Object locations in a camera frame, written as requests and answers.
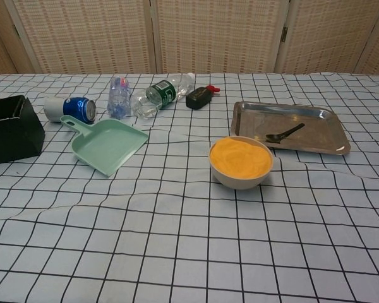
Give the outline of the black spoon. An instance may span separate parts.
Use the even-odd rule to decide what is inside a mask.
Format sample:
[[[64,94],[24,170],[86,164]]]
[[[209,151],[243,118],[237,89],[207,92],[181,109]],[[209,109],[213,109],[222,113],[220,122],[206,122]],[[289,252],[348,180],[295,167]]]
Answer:
[[[287,131],[284,131],[283,133],[279,134],[267,134],[266,135],[266,141],[271,143],[277,143],[279,144],[282,140],[286,139],[288,136],[290,136],[292,133],[295,133],[296,131],[300,130],[305,126],[304,123],[300,123],[297,126],[294,126],[291,129],[288,129]]]

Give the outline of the orange powder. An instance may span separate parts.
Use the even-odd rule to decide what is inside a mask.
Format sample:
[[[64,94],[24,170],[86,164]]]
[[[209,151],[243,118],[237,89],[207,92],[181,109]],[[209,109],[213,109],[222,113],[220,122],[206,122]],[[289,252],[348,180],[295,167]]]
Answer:
[[[272,164],[264,148],[234,138],[216,142],[210,159],[219,172],[237,179],[254,179],[267,173]]]

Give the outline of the white bowl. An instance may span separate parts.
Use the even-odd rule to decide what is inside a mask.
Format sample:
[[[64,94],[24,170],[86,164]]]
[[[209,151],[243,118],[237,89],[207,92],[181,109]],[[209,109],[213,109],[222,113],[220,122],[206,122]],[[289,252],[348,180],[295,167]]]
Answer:
[[[214,165],[212,164],[212,161],[210,159],[210,152],[212,151],[212,148],[214,147],[214,144],[216,144],[216,142],[220,141],[221,139],[219,139],[218,141],[216,141],[210,148],[210,151],[209,151],[209,162],[210,162],[210,168],[211,168],[211,171],[212,171],[212,174],[213,176],[220,182],[222,183],[223,185],[225,185],[226,187],[229,187],[231,189],[239,189],[239,190],[243,190],[243,189],[251,189],[252,187],[255,187],[257,185],[259,185],[262,181],[264,181],[264,179],[268,176],[268,174],[270,173],[271,169],[272,169],[272,166],[274,164],[274,158],[273,158],[273,155],[272,155],[272,152],[262,143],[260,143],[259,141],[257,140],[254,140],[254,139],[251,139],[251,138],[247,138],[247,137],[243,137],[243,136],[228,136],[228,137],[225,137],[225,138],[234,138],[235,140],[239,140],[239,141],[244,141],[244,142],[247,142],[247,143],[251,143],[252,145],[256,145],[256,146],[260,146],[262,148],[264,148],[266,151],[269,152],[270,156],[271,156],[271,159],[272,159],[272,164],[271,164],[271,168],[270,170],[261,175],[261,176],[258,176],[254,179],[237,179],[237,178],[233,178],[233,177],[230,177],[228,175],[225,175],[221,172],[219,172],[215,167]]]

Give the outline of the black red-capped sauce bottle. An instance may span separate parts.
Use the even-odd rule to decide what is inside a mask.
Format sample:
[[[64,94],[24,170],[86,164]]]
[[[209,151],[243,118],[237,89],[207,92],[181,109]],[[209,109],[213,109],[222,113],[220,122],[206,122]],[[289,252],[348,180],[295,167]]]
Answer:
[[[199,110],[209,104],[213,95],[219,92],[220,89],[212,85],[199,87],[186,96],[186,106],[192,110]]]

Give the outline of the clear green-label water bottle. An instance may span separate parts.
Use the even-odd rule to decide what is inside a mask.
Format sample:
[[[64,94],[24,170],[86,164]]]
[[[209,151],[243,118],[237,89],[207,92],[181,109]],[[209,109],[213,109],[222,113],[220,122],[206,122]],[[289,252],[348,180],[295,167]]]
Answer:
[[[131,111],[136,117],[151,118],[160,109],[185,97],[195,87],[195,74],[175,74],[135,92],[131,99]]]

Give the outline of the green plastic dustpan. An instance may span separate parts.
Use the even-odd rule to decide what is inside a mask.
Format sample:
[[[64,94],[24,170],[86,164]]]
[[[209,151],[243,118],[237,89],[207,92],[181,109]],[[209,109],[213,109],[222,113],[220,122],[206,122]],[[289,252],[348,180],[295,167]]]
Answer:
[[[64,115],[60,121],[78,133],[71,142],[75,156],[107,177],[148,141],[147,133],[116,119],[103,119],[89,125]]]

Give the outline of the checkered light blue tablecloth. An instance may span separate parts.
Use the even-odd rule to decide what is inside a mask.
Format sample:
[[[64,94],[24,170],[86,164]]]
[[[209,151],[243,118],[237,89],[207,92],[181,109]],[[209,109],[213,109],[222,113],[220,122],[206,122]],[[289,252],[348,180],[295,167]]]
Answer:
[[[106,178],[43,104],[92,98],[103,119],[109,80],[0,76],[0,98],[28,97],[45,130],[39,157],[0,164],[0,302],[379,303],[379,76],[199,74],[220,94],[129,117],[148,142]],[[226,188],[208,152],[237,101],[330,109],[351,151],[274,150],[262,184]]]

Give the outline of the small clear pink-label bottle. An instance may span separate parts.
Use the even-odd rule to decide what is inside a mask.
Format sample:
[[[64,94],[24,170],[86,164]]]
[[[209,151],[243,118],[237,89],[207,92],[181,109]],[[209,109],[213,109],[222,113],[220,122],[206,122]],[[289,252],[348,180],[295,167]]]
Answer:
[[[130,96],[131,90],[126,78],[115,76],[110,80],[107,110],[111,118],[121,120],[131,112]]]

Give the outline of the woven beige folding screen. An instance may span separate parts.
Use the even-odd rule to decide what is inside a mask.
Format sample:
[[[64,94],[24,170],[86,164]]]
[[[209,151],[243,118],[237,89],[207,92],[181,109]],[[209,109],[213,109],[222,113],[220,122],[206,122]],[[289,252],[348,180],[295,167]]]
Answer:
[[[379,74],[379,0],[0,0],[0,74]]]

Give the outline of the blue and white soda can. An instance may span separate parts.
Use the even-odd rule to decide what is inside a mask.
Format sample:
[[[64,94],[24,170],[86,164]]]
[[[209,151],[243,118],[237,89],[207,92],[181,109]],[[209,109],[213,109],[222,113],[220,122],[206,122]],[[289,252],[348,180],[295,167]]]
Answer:
[[[65,115],[72,116],[86,124],[93,124],[96,117],[96,105],[85,97],[47,97],[44,114],[51,122],[59,122]]]

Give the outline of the stainless steel tray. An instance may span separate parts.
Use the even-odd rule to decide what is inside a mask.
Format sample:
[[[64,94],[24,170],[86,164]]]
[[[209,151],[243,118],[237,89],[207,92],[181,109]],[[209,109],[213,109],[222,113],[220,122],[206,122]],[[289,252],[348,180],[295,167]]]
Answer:
[[[304,123],[279,144],[266,141],[267,134],[279,134]],[[351,146],[339,118],[320,107],[256,102],[236,102],[231,135],[255,139],[268,147],[302,152],[346,155]]]

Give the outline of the black square box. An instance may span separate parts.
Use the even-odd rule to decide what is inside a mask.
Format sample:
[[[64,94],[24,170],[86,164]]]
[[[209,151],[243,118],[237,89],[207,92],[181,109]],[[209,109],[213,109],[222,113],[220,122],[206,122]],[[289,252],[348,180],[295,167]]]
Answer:
[[[41,154],[45,132],[23,95],[0,99],[0,163]]]

